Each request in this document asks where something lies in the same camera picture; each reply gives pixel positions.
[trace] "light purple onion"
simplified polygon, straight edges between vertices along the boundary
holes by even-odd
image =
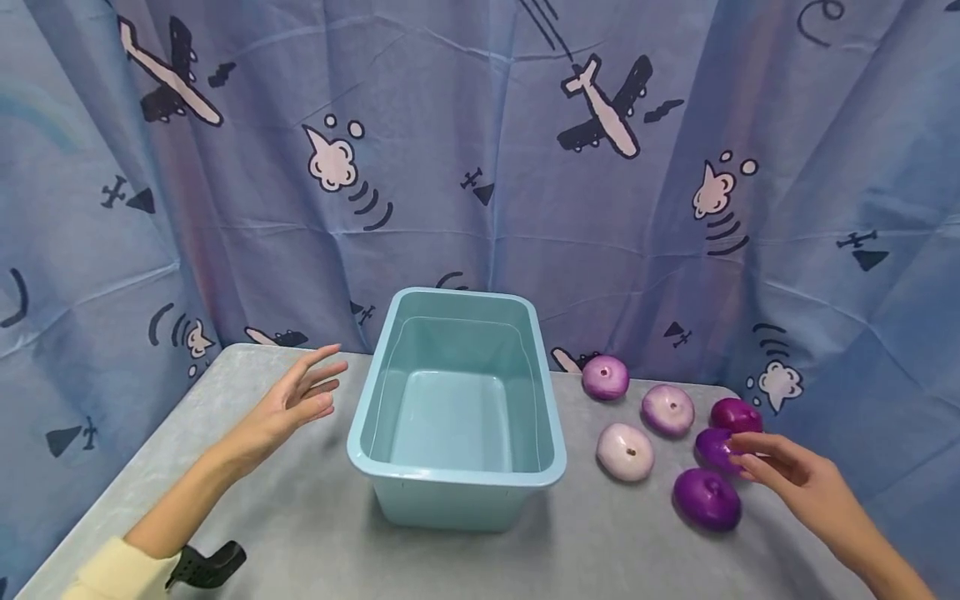
[[[674,503],[694,524],[710,531],[731,531],[740,522],[740,496],[719,473],[685,470],[673,484]]]
[[[640,415],[664,436],[679,438],[693,425],[693,400],[680,388],[660,384],[643,397]]]
[[[731,455],[739,456],[741,452],[730,450],[731,432],[728,429],[708,427],[697,435],[694,447],[701,461],[708,467],[715,468],[723,473],[736,475],[743,467],[730,462]]]
[[[584,391],[595,400],[610,401],[623,397],[630,386],[630,373],[627,366],[613,358],[601,354],[584,366]]]
[[[763,431],[763,417],[759,411],[740,398],[726,397],[710,409],[710,424],[733,433]]]
[[[620,481],[641,481],[653,470],[654,447],[636,427],[614,423],[600,434],[597,459]]]

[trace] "right hand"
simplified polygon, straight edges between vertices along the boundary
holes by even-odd
[[[731,457],[746,469],[743,478],[773,490],[844,564],[850,565],[872,544],[883,543],[883,536],[830,459],[783,436],[766,433],[734,434],[730,448],[750,453]]]

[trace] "gray table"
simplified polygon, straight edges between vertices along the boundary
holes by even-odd
[[[18,597],[59,597],[110,536],[123,535],[293,363],[300,350],[227,348],[90,508]],[[563,480],[534,496],[502,535],[401,529],[379,512],[345,444],[370,357],[350,369],[331,418],[306,427],[223,498],[193,545],[205,554],[237,540],[247,563],[220,590],[179,587],[175,598],[631,598],[720,600],[872,596],[768,490],[738,484],[739,527],[726,536],[689,529],[674,513],[676,476],[695,466],[692,435],[651,436],[657,464],[637,486],[596,465],[608,423],[639,425],[653,382],[635,380],[616,405],[587,399],[579,375],[554,373],[569,462]],[[728,392],[685,386],[699,427]]]

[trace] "cartoon airplane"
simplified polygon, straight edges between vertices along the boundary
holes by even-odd
[[[634,132],[627,123],[627,117],[633,114],[634,102],[650,81],[654,67],[646,55],[636,59],[634,67],[611,102],[595,81],[601,64],[600,57],[591,54],[586,66],[581,68],[579,65],[573,65],[576,75],[562,82],[567,98],[583,92],[587,97],[587,107],[593,118],[561,132],[557,136],[557,141],[564,150],[579,151],[584,146],[606,137],[618,154],[625,158],[633,158],[640,154],[640,148],[636,144]]]
[[[124,50],[160,83],[160,87],[140,101],[144,118],[148,122],[167,122],[170,115],[186,114],[184,108],[190,108],[201,120],[219,127],[224,122],[223,115],[192,85],[197,78],[190,72],[190,63],[197,60],[197,55],[193,52],[193,35],[183,21],[170,17],[171,66],[137,44],[136,29],[129,19],[117,18]]]
[[[286,348],[296,348],[300,344],[304,344],[308,341],[307,337],[303,335],[302,332],[291,331],[290,329],[287,329],[286,333],[278,333],[274,337],[270,337],[263,331],[254,329],[253,327],[245,328],[244,333],[247,334],[247,337],[254,340],[261,346],[283,346]]]

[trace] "red onion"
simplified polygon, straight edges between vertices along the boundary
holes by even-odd
[[[685,470],[673,484],[680,512],[710,531],[730,531],[740,522],[740,496],[727,480],[705,468]]]
[[[643,397],[640,415],[662,435],[679,438],[690,430],[695,412],[693,400],[680,388],[660,384]]]
[[[730,462],[732,454],[739,455],[740,452],[730,450],[727,442],[730,441],[731,432],[729,429],[718,429],[709,427],[697,435],[694,447],[700,459],[706,465],[716,468],[720,472],[731,475],[739,473],[743,468]]]
[[[630,373],[617,359],[601,354],[584,366],[583,385],[584,391],[595,400],[616,400],[627,393]]]
[[[726,397],[718,400],[710,409],[710,424],[733,433],[763,431],[763,417],[750,404],[740,398]]]
[[[654,467],[654,447],[639,429],[614,423],[600,434],[597,459],[620,481],[640,481]]]

